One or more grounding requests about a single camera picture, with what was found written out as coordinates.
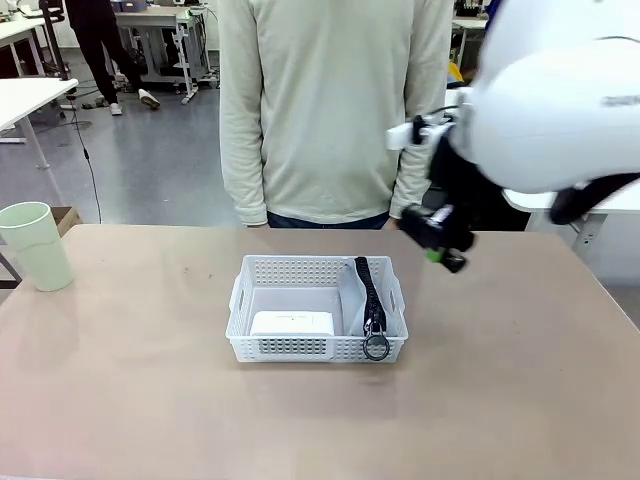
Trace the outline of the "pale green cup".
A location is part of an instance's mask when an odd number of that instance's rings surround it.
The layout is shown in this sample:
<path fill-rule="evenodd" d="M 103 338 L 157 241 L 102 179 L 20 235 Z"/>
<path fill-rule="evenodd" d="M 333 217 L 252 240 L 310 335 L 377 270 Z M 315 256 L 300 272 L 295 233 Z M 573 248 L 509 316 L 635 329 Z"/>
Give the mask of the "pale green cup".
<path fill-rule="evenodd" d="M 51 207 L 22 202 L 0 210 L 0 237 L 42 292 L 65 288 L 74 280 Z"/>

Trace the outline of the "person in black clothes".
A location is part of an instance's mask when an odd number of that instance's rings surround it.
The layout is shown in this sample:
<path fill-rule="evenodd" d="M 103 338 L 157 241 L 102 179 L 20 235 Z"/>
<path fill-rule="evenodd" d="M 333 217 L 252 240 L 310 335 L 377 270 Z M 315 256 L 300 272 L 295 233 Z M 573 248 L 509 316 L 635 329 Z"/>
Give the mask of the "person in black clothes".
<path fill-rule="evenodd" d="M 70 27 L 111 114 L 120 116 L 122 109 L 106 68 L 104 51 L 128 79 L 139 100 L 152 110 L 158 109 L 160 102 L 143 88 L 139 69 L 122 44 L 111 1 L 64 0 L 64 3 Z"/>

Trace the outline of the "black clamp stand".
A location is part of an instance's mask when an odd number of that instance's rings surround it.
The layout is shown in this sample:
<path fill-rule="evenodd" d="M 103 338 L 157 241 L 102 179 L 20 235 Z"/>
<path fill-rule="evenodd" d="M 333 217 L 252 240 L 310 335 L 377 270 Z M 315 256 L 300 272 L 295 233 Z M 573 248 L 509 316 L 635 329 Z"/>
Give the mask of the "black clamp stand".
<path fill-rule="evenodd" d="M 48 40 L 49 50 L 55 62 L 56 70 L 62 80 L 68 80 L 69 74 L 63 61 L 59 48 L 54 25 L 65 20 L 64 4 L 62 0 L 38 0 L 44 22 L 45 32 Z"/>

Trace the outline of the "grey zipper pouch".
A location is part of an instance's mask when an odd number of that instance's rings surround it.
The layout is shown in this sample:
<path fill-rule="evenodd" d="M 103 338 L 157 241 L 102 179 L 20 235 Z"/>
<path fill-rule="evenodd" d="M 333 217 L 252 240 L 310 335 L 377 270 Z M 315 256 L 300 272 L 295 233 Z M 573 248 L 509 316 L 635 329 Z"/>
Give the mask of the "grey zipper pouch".
<path fill-rule="evenodd" d="M 338 290 L 343 333 L 363 338 L 362 351 L 368 360 L 385 360 L 391 350 L 386 311 L 365 257 L 355 257 L 343 265 L 338 276 Z"/>

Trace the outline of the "white rounded box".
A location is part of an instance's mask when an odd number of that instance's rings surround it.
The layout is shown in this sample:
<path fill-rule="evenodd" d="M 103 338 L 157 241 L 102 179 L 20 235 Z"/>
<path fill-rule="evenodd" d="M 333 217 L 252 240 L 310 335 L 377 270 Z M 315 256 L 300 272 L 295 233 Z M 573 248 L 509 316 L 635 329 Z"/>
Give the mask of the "white rounded box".
<path fill-rule="evenodd" d="M 333 315 L 318 311 L 259 311 L 252 320 L 251 336 L 333 336 Z"/>

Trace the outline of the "grey metal workbench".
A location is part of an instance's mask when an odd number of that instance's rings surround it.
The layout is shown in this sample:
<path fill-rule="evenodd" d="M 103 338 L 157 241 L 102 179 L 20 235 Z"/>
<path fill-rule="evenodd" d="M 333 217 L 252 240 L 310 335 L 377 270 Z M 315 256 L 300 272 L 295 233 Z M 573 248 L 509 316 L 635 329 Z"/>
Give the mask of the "grey metal workbench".
<path fill-rule="evenodd" d="M 201 86 L 219 86 L 219 69 L 207 48 L 207 23 L 216 18 L 209 6 L 118 0 L 113 7 L 123 45 L 137 61 L 144 84 L 169 84 L 184 104 Z"/>

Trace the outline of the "person in beige sweater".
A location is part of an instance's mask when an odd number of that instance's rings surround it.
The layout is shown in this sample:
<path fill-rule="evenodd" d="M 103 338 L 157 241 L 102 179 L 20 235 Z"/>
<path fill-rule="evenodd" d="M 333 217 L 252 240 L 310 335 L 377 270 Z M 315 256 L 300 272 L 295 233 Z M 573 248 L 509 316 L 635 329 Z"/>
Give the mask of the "person in beige sweater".
<path fill-rule="evenodd" d="M 262 131 L 267 224 L 384 229 L 385 133 L 445 99 L 453 0 L 218 0 L 221 113 Z"/>

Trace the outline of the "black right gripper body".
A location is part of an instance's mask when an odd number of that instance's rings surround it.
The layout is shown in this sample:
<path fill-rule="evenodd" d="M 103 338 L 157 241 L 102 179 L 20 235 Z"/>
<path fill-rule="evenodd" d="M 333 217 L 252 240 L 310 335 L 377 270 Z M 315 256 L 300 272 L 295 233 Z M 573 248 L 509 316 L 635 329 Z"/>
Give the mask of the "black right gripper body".
<path fill-rule="evenodd" d="M 452 130 L 443 134 L 432 155 L 429 180 L 444 193 L 445 203 L 436 214 L 441 243 L 469 250 L 474 226 L 485 225 L 495 212 L 500 188 L 488 180 L 477 165 L 460 156 L 452 146 Z"/>

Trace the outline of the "small cardboard box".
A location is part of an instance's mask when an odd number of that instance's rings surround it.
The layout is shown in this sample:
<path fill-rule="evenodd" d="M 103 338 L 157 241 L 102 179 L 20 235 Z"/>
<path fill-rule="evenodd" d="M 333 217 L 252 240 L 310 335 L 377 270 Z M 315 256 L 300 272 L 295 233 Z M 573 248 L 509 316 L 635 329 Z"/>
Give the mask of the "small cardboard box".
<path fill-rule="evenodd" d="M 54 206 L 51 213 L 61 237 L 74 226 L 83 223 L 78 210 L 71 206 Z"/>

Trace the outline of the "person's right forearm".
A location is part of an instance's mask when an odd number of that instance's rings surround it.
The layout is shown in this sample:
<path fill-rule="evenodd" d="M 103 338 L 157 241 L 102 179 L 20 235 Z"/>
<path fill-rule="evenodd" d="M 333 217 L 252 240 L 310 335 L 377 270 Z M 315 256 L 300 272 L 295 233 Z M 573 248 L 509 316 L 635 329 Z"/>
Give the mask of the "person's right forearm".
<path fill-rule="evenodd" d="M 240 222 L 247 227 L 267 224 L 261 147 L 262 131 L 257 117 L 230 111 L 221 113 L 224 187 Z"/>

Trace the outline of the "white desk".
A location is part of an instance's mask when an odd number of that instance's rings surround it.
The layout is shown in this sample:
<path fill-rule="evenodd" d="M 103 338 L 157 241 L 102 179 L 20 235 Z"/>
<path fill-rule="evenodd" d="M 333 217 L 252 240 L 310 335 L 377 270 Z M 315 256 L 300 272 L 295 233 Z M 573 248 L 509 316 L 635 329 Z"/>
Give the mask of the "white desk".
<path fill-rule="evenodd" d="M 37 168 L 48 171 L 50 166 L 42 152 L 29 115 L 64 96 L 79 84 L 77 79 L 19 77 L 0 79 L 0 130 L 17 124 L 36 158 Z"/>
<path fill-rule="evenodd" d="M 0 22 L 0 79 L 55 75 L 44 19 Z"/>
<path fill-rule="evenodd" d="M 509 205 L 530 215 L 526 229 L 559 235 L 606 284 L 640 284 L 640 181 L 595 207 L 571 226 L 548 218 L 552 194 L 504 193 Z"/>

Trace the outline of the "white perforated plastic basket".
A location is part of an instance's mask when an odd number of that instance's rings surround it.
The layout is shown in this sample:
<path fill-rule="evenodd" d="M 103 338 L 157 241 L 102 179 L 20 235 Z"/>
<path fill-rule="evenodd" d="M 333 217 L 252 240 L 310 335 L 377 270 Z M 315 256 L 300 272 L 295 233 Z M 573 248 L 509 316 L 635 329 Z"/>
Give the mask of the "white perforated plastic basket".
<path fill-rule="evenodd" d="M 393 363 L 409 337 L 405 303 L 392 260 L 365 256 L 379 298 L 386 311 L 390 354 L 385 360 L 368 360 L 363 338 L 343 333 L 338 276 L 355 256 L 247 255 L 235 279 L 226 328 L 240 362 Z M 318 311 L 333 315 L 333 336 L 251 336 L 259 311 Z"/>

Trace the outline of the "person's left forearm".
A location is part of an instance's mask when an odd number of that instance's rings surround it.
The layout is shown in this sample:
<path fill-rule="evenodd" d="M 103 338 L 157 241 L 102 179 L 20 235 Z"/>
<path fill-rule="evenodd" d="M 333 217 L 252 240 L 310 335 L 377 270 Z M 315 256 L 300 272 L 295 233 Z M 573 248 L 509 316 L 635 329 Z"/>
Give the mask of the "person's left forearm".
<path fill-rule="evenodd" d="M 420 203 L 430 185 L 427 179 L 434 146 L 411 146 L 390 151 L 397 157 L 398 166 L 390 203 L 390 216 L 397 220 L 410 204 Z"/>

